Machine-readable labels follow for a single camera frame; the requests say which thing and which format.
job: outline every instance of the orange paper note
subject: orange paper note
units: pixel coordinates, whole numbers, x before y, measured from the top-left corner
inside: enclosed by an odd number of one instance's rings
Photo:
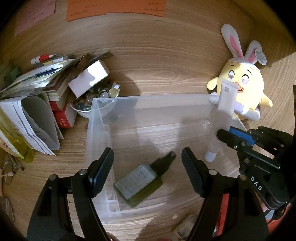
[[[67,21],[108,12],[135,12],[165,16],[166,0],[68,0]]]
[[[15,36],[54,14],[55,0],[30,0],[17,12]]]

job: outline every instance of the white paper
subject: white paper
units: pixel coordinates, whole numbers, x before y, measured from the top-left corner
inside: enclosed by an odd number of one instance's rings
[[[22,120],[24,125],[26,126],[26,128],[28,129],[29,134],[32,136],[32,138],[34,138],[34,140],[38,143],[38,145],[44,150],[44,152],[48,155],[54,155],[54,153],[48,148],[48,146],[45,145],[45,143],[35,134],[34,130],[32,129],[32,127],[30,126],[26,115],[23,111],[23,107],[22,107],[22,103],[21,101],[18,101],[17,103],[15,103],[15,105],[18,106],[18,108],[16,109],[19,112],[19,115],[22,116]]]
[[[44,142],[44,144],[48,146],[50,150],[58,150],[58,144],[55,143],[53,139],[51,139],[50,136],[35,123],[35,121],[27,114],[24,109],[23,112],[34,133]]]
[[[18,115],[14,105],[12,102],[8,102],[7,100],[0,102],[1,109],[5,112],[7,117],[12,121],[12,124],[14,125],[14,128],[19,131],[19,133],[27,140],[29,145],[42,153],[45,154],[45,151],[41,148],[41,146],[32,138],[32,136],[29,134],[28,129],[25,127],[25,125],[22,122],[21,117]]]
[[[29,113],[23,109],[23,101]],[[0,107],[33,149],[49,155],[54,155],[50,148],[59,149],[53,113],[42,99],[15,97],[0,101]]]
[[[50,150],[59,149],[59,138],[54,125],[54,115],[50,107],[36,96],[29,96],[22,100],[24,112],[35,134],[49,147]]]
[[[51,107],[50,107],[50,103],[49,103],[49,99],[48,99],[48,96],[47,96],[47,93],[41,93],[41,95],[44,97],[47,106],[51,109]],[[59,139],[64,139],[64,137],[63,137],[63,135],[62,135],[62,133],[61,133],[61,130],[59,129],[59,126],[58,126],[58,124],[57,124],[57,120],[56,120],[55,118],[54,118],[54,125],[55,125],[55,127],[56,127],[57,137],[58,137]]]

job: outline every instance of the white tube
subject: white tube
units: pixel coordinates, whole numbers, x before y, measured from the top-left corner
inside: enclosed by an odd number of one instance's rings
[[[218,140],[216,134],[219,129],[229,131],[232,124],[232,115],[234,111],[235,99],[237,97],[238,85],[229,80],[222,79],[219,104],[216,117],[212,125],[212,134],[208,145],[208,151],[205,155],[206,161],[213,161],[216,154],[222,149],[224,143]]]

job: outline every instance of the transparent plastic box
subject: transparent plastic box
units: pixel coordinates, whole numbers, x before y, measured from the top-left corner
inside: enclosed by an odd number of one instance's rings
[[[211,123],[218,118],[209,98],[207,94],[171,94],[93,100],[86,164],[97,160],[106,147],[115,154],[103,190],[93,199],[103,223],[163,213],[200,198],[183,167],[181,151],[190,147],[198,159],[204,160]],[[245,130],[236,115],[232,126]],[[151,164],[171,150],[177,158],[162,176],[163,185],[137,207],[130,208],[113,184],[138,165]],[[239,167],[236,152],[226,145],[215,161],[206,164],[222,175],[231,175]]]

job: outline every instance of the red book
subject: red book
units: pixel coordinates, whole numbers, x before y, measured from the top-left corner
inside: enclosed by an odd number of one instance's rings
[[[68,102],[62,111],[54,113],[59,128],[72,128],[74,126],[77,112],[72,109]]]
[[[52,111],[62,111],[64,109],[67,97],[70,93],[70,89],[67,88],[66,91],[63,93],[59,101],[50,101],[50,107],[52,108]]]

